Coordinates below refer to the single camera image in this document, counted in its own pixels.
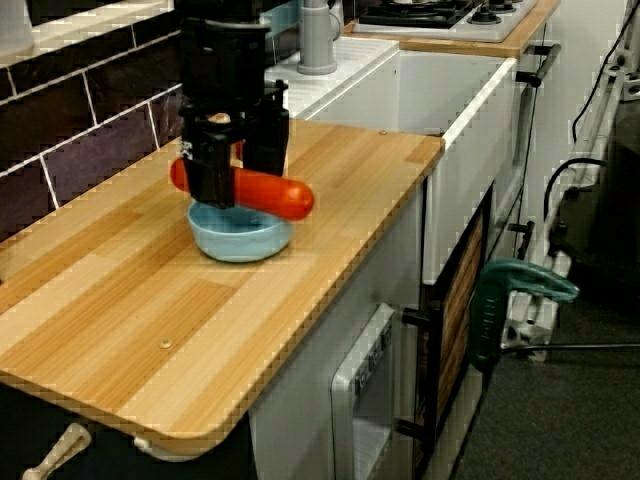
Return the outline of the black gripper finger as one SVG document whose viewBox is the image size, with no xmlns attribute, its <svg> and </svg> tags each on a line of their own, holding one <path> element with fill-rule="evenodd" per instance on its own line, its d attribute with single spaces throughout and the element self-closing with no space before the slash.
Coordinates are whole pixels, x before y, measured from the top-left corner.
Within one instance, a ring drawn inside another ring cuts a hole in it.
<svg viewBox="0 0 640 480">
<path fill-rule="evenodd" d="M 194 200 L 218 209 L 234 206 L 231 144 L 224 134 L 205 131 L 184 134 L 184 164 Z"/>
<path fill-rule="evenodd" d="M 245 114 L 243 167 L 281 177 L 289 139 L 289 111 L 281 96 L 266 97 Z"/>
</svg>

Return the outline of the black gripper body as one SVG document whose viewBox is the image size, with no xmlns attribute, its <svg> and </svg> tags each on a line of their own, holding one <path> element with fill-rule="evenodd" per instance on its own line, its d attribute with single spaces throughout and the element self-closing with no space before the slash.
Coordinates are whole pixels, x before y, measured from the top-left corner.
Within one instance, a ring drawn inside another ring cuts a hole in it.
<svg viewBox="0 0 640 480">
<path fill-rule="evenodd" d="M 186 132 L 205 131 L 224 134 L 230 143 L 244 141 L 245 114 L 266 97 L 281 96 L 288 85 L 281 79 L 267 80 L 258 70 L 243 75 L 237 72 L 189 76 L 184 81 L 187 100 L 179 113 Z"/>
</svg>

